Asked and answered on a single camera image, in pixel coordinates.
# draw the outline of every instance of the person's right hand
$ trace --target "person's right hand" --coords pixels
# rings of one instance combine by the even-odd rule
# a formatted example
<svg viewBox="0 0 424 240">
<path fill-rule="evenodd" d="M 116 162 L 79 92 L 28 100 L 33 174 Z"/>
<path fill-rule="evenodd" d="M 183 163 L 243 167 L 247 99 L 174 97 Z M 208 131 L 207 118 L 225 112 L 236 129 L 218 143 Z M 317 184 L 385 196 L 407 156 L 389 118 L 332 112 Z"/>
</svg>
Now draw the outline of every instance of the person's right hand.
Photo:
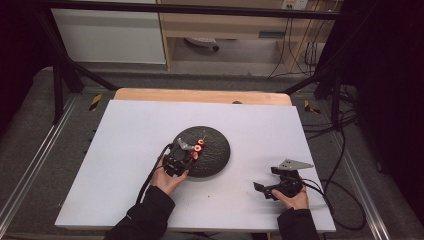
<svg viewBox="0 0 424 240">
<path fill-rule="evenodd" d="M 293 208 L 294 210 L 297 209 L 309 209 L 309 201 L 308 201 L 308 195 L 306 194 L 306 186 L 303 185 L 302 190 L 300 192 L 292 197 L 289 198 L 280 191 L 273 189 L 272 195 L 274 195 L 276 198 L 278 198 L 280 201 L 286 205 L 287 209 Z"/>
</svg>

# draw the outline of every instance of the black circular object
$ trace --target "black circular object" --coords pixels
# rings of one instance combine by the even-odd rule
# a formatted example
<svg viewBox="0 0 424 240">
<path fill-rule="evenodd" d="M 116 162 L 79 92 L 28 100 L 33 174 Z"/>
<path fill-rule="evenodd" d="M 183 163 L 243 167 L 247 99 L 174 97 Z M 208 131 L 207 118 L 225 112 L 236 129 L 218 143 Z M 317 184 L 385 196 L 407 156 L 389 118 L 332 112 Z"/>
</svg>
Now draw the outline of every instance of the black circular object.
<svg viewBox="0 0 424 240">
<path fill-rule="evenodd" d="M 199 139 L 205 140 L 199 159 L 190 168 L 190 177 L 210 177 L 219 173 L 230 159 L 230 144 L 225 136 L 216 129 L 196 126 L 188 128 L 178 134 L 174 139 L 174 144 L 178 144 L 177 139 L 181 138 L 189 145 L 196 145 Z"/>
</svg>

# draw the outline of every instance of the black sleeve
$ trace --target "black sleeve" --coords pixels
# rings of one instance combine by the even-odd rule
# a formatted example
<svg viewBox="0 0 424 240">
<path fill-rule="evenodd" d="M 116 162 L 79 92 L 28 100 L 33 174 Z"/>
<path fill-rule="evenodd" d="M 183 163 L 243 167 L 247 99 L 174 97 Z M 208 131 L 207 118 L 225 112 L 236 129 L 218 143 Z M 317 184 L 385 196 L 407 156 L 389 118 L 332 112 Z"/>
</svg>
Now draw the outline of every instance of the black sleeve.
<svg viewBox="0 0 424 240">
<path fill-rule="evenodd" d="M 144 200 L 128 210 L 127 215 L 106 235 L 105 240 L 155 240 L 163 236 L 174 201 L 162 190 L 150 186 Z"/>
<path fill-rule="evenodd" d="M 284 240 L 319 240 L 309 209 L 290 208 L 283 212 L 277 221 Z"/>
</svg>

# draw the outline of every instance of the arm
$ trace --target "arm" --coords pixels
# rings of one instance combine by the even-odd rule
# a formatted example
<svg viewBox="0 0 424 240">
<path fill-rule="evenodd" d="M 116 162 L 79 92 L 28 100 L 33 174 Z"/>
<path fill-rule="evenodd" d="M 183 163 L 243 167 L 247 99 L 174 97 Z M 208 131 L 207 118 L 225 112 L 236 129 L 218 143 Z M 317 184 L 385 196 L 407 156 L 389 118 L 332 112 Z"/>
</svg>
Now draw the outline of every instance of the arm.
<svg viewBox="0 0 424 240">
<path fill-rule="evenodd" d="M 287 208 L 277 218 L 280 234 L 284 240 L 319 240 L 311 211 L 309 210 L 305 186 L 303 186 L 300 193 L 292 198 L 288 198 L 275 189 L 272 190 L 272 194 L 283 202 Z"/>
<path fill-rule="evenodd" d="M 127 215 L 106 235 L 105 240 L 159 239 L 168 226 L 174 201 L 158 187 L 150 186 L 140 204 L 134 205 Z"/>
<path fill-rule="evenodd" d="M 127 215 L 106 235 L 105 240 L 155 240 L 163 236 L 168 218 L 175 207 L 170 195 L 187 178 L 188 171 L 170 177 L 158 167 L 147 189 L 143 202 L 134 205 Z"/>
<path fill-rule="evenodd" d="M 290 208 L 283 212 L 277 221 L 284 240 L 319 240 L 309 209 Z"/>
</svg>

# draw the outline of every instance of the white table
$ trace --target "white table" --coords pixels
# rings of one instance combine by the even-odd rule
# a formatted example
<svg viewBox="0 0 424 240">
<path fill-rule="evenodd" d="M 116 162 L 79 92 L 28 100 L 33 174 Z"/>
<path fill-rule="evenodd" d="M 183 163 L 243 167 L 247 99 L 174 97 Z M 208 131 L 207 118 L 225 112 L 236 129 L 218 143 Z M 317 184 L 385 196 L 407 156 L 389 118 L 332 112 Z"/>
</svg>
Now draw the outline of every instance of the white table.
<svg viewBox="0 0 424 240">
<path fill-rule="evenodd" d="M 179 186 L 169 229 L 277 231 L 283 204 L 266 200 L 253 182 L 276 184 L 270 167 L 286 158 L 313 164 L 295 107 L 125 100 L 109 102 L 55 225 L 114 226 L 134 204 L 163 147 L 192 126 L 223 133 L 231 157 L 217 175 L 188 178 Z M 315 168 L 299 173 L 320 184 Z M 313 190 L 308 195 L 317 230 L 335 231 L 323 198 Z"/>
</svg>

